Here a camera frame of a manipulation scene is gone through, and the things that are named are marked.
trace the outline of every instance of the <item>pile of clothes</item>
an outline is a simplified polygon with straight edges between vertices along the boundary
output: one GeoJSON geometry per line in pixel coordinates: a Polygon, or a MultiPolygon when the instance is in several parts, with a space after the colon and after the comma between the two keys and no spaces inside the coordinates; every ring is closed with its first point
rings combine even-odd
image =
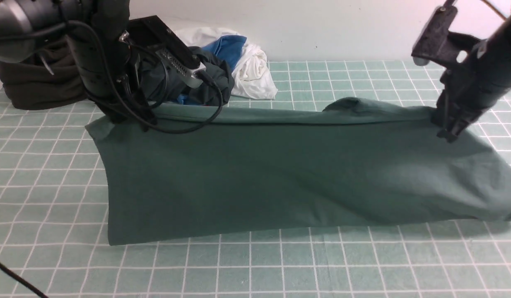
{"type": "Polygon", "coordinates": [[[226,28],[192,28],[175,32],[187,45],[202,47],[225,60],[235,85],[231,94],[251,99],[275,99],[278,92],[260,46],[226,28]]]}
{"type": "MultiPolygon", "coordinates": [[[[250,99],[275,99],[278,92],[267,55],[245,36],[226,28],[191,28],[175,31],[176,35],[198,56],[221,89],[223,100],[242,96],[250,99]]],[[[217,106],[220,95],[211,87],[191,89],[175,70],[161,65],[144,64],[142,89],[151,101],[170,101],[185,105],[217,106]]]]}

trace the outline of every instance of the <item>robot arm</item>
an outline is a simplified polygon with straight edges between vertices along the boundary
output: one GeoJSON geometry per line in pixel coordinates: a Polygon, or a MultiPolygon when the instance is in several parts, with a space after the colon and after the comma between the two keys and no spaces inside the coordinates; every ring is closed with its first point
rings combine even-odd
{"type": "Polygon", "coordinates": [[[192,132],[209,124],[222,104],[210,119],[193,128],[173,131],[157,126],[140,89],[138,70],[144,57],[175,69],[189,87],[204,81],[220,90],[198,57],[159,18],[129,21],[129,1],[0,0],[0,60],[22,62],[66,36],[88,98],[112,122],[131,118],[144,130],[171,134],[192,132]],[[129,28],[138,31],[139,45],[132,41],[132,34],[129,38],[129,28]],[[144,41],[140,35],[152,38],[144,41]]]}
{"type": "Polygon", "coordinates": [[[432,121],[442,127],[438,137],[449,143],[511,90],[511,16],[492,36],[479,40],[448,30],[458,12],[454,2],[436,8],[412,50],[417,65],[433,61],[446,68],[432,121]],[[468,55],[458,62],[462,51],[468,55]]]}

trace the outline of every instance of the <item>dark green fabric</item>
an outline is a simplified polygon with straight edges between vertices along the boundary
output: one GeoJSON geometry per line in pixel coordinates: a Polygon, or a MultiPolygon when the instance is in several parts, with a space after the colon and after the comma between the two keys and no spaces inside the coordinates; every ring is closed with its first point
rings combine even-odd
{"type": "MultiPolygon", "coordinates": [[[[213,107],[166,104],[161,126],[213,107]]],[[[185,135],[87,126],[108,178],[110,245],[188,236],[447,219],[511,221],[511,167],[465,132],[436,137],[429,107],[347,98],[324,112],[225,108],[185,135]]]]}

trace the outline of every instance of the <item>dark gray cloth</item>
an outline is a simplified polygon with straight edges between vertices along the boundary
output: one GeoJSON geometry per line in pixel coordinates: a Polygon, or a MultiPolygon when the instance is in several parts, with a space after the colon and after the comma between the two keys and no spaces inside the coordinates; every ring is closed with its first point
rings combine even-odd
{"type": "Polygon", "coordinates": [[[22,63],[0,62],[0,80],[13,106],[45,110],[87,98],[81,76],[65,39],[54,42],[22,63]],[[51,75],[42,55],[55,75],[51,75]]]}
{"type": "MultiPolygon", "coordinates": [[[[176,130],[214,111],[164,104],[155,112],[176,130]]],[[[355,98],[323,112],[224,108],[185,135],[101,118],[87,130],[106,168],[108,240],[511,221],[511,167],[469,131],[453,144],[437,138],[432,111],[355,98]]]]}
{"type": "MultiPolygon", "coordinates": [[[[231,90],[234,86],[234,79],[231,76],[231,68],[227,62],[217,58],[213,53],[204,51],[199,47],[189,47],[197,55],[201,62],[206,66],[206,72],[212,76],[221,89],[224,104],[229,101],[231,90]]],[[[150,101],[159,101],[165,98],[165,101],[176,102],[180,94],[186,95],[189,102],[205,105],[218,106],[220,97],[213,88],[202,84],[196,89],[191,89],[178,77],[175,70],[168,69],[168,90],[164,90],[165,72],[161,64],[153,66],[149,62],[142,65],[142,90],[145,97],[150,101]]]]}

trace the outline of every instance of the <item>green cutting mat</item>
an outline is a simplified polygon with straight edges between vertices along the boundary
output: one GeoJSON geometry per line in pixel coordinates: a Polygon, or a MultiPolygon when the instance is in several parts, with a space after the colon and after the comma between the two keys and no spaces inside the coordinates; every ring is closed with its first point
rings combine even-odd
{"type": "MultiPolygon", "coordinates": [[[[229,105],[321,111],[359,96],[433,106],[442,88],[441,68],[411,62],[270,68],[276,100],[229,105]]],[[[506,223],[282,230],[110,247],[104,166],[83,128],[101,116],[91,102],[26,113],[0,93],[0,260],[50,296],[511,298],[506,223]]],[[[471,130],[511,164],[511,93],[471,130]]],[[[0,272],[0,297],[28,294],[0,272]]]]}

